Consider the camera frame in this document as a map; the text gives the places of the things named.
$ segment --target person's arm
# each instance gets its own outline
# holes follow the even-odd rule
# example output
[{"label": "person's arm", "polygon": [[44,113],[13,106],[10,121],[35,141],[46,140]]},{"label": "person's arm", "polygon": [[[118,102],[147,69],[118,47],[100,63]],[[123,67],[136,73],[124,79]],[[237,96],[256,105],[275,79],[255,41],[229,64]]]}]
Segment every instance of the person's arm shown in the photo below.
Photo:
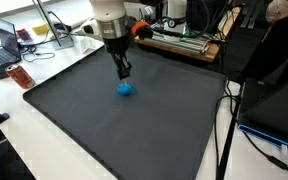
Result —
[{"label": "person's arm", "polygon": [[267,7],[266,20],[269,23],[288,17],[288,0],[273,0]]}]

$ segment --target white table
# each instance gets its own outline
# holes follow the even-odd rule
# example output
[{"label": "white table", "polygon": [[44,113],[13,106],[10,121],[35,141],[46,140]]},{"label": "white table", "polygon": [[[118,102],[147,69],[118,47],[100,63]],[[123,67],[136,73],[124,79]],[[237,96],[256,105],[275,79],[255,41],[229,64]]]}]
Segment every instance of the white table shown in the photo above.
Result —
[{"label": "white table", "polygon": [[[103,45],[99,41],[96,42],[97,48]],[[49,51],[53,52],[49,45],[38,48],[38,52]],[[75,48],[55,51],[55,54],[55,58],[50,60],[33,63],[21,61],[19,64],[37,83],[41,83],[85,56],[79,55]],[[238,94],[239,88],[238,84],[230,83],[233,94]],[[53,122],[26,103],[22,97],[24,92],[25,90],[12,79],[0,80],[0,113],[6,112],[11,116],[10,119],[0,124],[0,129],[36,179],[115,179]],[[220,156],[230,122],[229,100],[225,99],[218,113]],[[196,179],[214,180],[215,158],[212,132]]]},{"label": "white table", "polygon": [[[279,148],[258,138],[249,137],[265,153],[283,160]],[[266,158],[251,145],[244,134],[240,130],[235,129],[226,167],[225,180],[241,179],[288,180],[288,172],[281,170],[266,160]]]}]

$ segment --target orange can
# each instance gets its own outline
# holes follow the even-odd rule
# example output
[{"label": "orange can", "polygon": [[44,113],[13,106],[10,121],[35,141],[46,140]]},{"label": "orange can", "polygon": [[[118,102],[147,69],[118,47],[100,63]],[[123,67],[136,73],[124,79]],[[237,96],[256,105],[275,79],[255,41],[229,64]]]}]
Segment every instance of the orange can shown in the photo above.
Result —
[{"label": "orange can", "polygon": [[23,89],[29,89],[35,85],[35,81],[20,65],[12,64],[6,67],[5,71]]}]

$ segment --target laptop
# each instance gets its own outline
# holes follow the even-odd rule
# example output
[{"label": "laptop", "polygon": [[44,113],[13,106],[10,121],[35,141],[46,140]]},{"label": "laptop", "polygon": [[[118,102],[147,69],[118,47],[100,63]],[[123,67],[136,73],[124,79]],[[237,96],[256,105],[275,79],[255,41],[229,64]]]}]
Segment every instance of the laptop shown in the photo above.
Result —
[{"label": "laptop", "polygon": [[14,24],[0,19],[0,65],[21,61],[21,53],[18,48]]},{"label": "laptop", "polygon": [[288,147],[288,82],[241,112],[238,129],[278,147]]}]

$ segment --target person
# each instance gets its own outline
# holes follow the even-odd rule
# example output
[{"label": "person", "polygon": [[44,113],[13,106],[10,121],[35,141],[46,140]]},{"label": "person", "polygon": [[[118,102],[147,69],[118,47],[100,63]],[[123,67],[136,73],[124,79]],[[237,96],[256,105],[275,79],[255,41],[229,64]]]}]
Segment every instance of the person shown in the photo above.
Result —
[{"label": "person", "polygon": [[[273,0],[266,10],[266,20],[271,23],[266,34],[255,48],[242,77],[263,80],[288,60],[288,0]],[[288,81],[288,64],[277,85]]]}]

